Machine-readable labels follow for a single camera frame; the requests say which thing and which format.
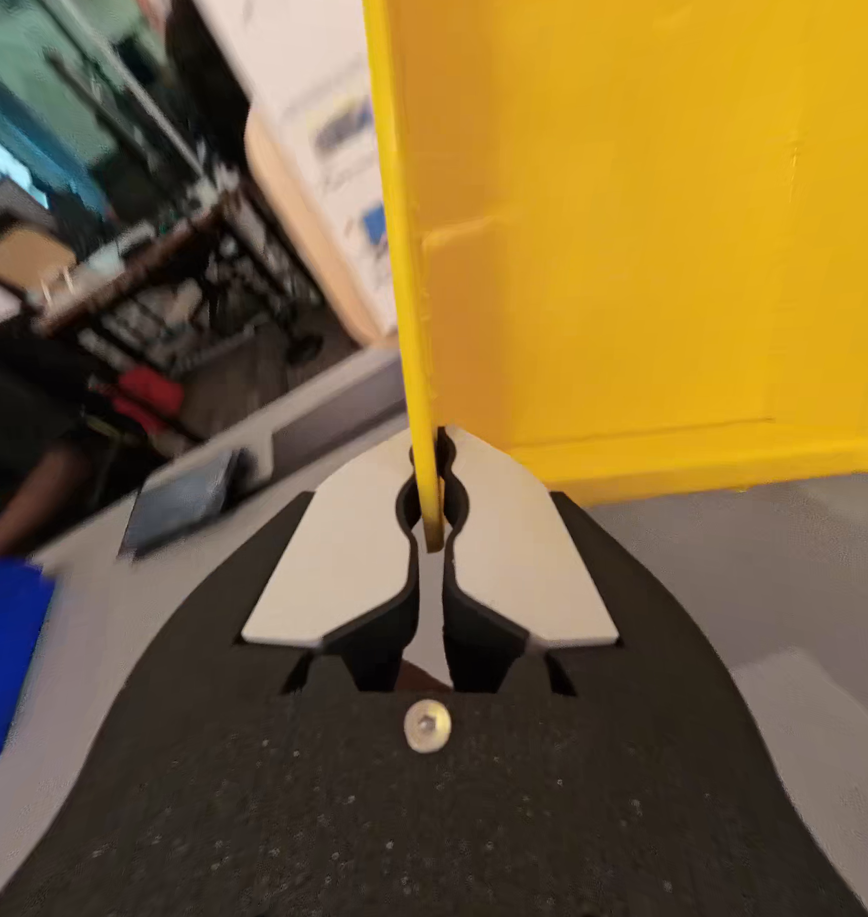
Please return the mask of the blue plastic box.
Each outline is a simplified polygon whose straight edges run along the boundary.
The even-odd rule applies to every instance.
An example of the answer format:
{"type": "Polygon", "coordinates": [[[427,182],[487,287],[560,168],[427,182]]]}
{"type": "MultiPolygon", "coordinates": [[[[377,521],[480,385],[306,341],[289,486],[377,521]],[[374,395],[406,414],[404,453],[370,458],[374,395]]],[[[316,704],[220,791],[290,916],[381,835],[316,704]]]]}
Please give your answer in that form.
{"type": "Polygon", "coordinates": [[[45,624],[55,583],[25,560],[0,558],[0,756],[45,624]]]}

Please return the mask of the red bag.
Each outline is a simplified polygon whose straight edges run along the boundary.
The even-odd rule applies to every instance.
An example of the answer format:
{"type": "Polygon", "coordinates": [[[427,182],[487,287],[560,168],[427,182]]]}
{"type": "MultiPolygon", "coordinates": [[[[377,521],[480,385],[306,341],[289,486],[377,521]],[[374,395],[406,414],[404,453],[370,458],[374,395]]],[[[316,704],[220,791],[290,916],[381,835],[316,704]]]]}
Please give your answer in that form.
{"type": "Polygon", "coordinates": [[[149,436],[166,431],[168,421],[179,419],[185,400],[181,384],[146,366],[119,374],[114,383],[97,382],[95,391],[116,414],[138,424],[149,436]]]}

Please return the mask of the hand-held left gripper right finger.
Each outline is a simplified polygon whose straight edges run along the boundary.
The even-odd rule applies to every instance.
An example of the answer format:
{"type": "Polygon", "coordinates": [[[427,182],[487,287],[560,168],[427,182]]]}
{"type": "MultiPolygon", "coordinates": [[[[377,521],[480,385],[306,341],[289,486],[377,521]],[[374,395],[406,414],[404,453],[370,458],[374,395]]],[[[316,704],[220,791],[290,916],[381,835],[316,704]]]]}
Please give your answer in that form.
{"type": "Polygon", "coordinates": [[[458,427],[439,431],[443,643],[457,692],[496,692],[534,654],[607,648],[619,631],[558,509],[530,471],[458,427]]]}

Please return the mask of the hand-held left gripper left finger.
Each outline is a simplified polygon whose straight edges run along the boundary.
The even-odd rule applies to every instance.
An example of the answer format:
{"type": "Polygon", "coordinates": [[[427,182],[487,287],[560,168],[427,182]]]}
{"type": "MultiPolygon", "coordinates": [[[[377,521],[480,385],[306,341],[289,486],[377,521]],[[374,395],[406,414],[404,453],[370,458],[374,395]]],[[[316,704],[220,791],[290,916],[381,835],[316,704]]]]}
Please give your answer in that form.
{"type": "Polygon", "coordinates": [[[392,691],[417,633],[419,518],[404,430],[309,494],[241,640],[339,658],[359,690],[392,691]]]}

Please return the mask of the yellow plastic box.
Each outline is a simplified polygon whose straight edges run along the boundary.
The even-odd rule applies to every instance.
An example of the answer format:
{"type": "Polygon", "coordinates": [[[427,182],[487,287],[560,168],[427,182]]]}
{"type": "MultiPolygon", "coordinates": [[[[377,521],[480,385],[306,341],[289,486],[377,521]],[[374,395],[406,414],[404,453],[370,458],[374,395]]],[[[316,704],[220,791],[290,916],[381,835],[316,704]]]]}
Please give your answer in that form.
{"type": "Polygon", "coordinates": [[[364,2],[440,427],[586,503],[868,472],[868,1],[364,2]]]}

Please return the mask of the wooden board with instruction poster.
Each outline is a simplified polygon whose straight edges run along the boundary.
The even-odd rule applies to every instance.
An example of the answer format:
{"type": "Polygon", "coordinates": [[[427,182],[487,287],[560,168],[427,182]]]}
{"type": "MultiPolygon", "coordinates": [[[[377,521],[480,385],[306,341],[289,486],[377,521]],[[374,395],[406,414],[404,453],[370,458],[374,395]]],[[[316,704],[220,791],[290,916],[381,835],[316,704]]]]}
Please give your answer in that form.
{"type": "Polygon", "coordinates": [[[203,1],[246,93],[246,161],[337,320],[360,347],[397,335],[359,1],[203,1]]]}

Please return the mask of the cluttered work table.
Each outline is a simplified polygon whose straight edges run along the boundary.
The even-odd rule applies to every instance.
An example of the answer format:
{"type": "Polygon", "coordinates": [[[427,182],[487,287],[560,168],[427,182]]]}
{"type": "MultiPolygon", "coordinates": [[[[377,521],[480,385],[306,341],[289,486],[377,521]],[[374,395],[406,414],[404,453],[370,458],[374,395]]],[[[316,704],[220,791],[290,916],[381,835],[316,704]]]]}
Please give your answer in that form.
{"type": "Polygon", "coordinates": [[[113,370],[144,365],[180,380],[254,338],[280,334],[285,372],[312,363],[324,349],[303,320],[325,304],[266,201],[251,181],[142,239],[109,272],[87,259],[64,269],[45,292],[17,297],[15,315],[0,320],[0,338],[57,339],[94,352],[113,370]]]}

